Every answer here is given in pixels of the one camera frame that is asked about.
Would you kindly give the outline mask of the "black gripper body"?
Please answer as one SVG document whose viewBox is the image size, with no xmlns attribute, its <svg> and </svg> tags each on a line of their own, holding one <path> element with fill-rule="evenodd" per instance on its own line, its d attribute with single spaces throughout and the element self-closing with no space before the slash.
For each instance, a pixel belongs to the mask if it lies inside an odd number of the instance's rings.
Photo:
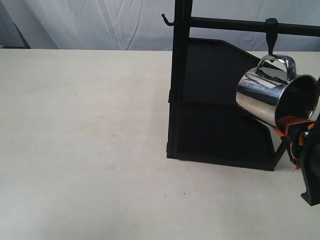
<svg viewBox="0 0 320 240">
<path fill-rule="evenodd" d="M 301 197 L 310 205 L 320 203 L 320 120 L 305 134 L 305 144 L 300 158 L 305 192 Z"/>
</svg>

